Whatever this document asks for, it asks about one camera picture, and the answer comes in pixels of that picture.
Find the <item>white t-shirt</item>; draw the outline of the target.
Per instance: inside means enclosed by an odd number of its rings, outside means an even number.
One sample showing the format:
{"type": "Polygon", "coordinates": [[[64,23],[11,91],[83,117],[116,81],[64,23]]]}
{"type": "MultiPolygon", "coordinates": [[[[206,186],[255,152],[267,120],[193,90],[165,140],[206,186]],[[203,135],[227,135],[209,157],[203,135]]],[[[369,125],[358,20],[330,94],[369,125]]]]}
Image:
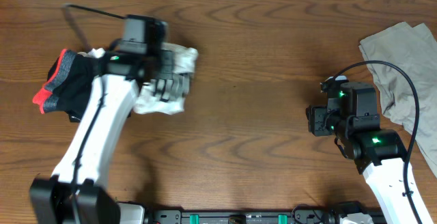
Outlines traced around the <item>white t-shirt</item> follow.
{"type": "Polygon", "coordinates": [[[158,76],[143,84],[133,107],[137,114],[173,115],[184,111],[199,53],[195,48],[172,43],[164,43],[163,50],[171,58],[171,74],[167,78],[158,76]]]}

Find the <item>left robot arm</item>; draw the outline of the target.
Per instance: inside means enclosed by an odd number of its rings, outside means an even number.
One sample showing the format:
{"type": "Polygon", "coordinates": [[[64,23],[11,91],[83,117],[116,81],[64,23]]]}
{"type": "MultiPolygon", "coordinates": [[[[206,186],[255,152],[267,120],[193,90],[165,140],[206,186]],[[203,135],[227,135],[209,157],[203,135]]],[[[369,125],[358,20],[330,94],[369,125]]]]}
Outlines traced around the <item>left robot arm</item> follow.
{"type": "Polygon", "coordinates": [[[198,55],[168,43],[150,61],[101,48],[60,53],[33,102],[42,113],[66,112],[79,126],[51,177],[35,179],[29,189],[39,223],[147,221],[141,204],[107,193],[109,165],[131,113],[183,111],[198,55]]]}

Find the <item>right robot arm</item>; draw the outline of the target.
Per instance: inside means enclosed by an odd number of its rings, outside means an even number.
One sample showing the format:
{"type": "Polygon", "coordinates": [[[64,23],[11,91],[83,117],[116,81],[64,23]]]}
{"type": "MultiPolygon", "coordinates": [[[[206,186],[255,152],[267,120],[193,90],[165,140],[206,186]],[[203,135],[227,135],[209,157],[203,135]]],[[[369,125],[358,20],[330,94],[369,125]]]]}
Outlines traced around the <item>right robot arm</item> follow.
{"type": "Polygon", "coordinates": [[[321,91],[327,103],[307,108],[309,132],[334,136],[343,157],[354,161],[376,196],[387,223],[432,223],[400,136],[380,127],[375,88],[329,80],[321,84],[321,91]]]}

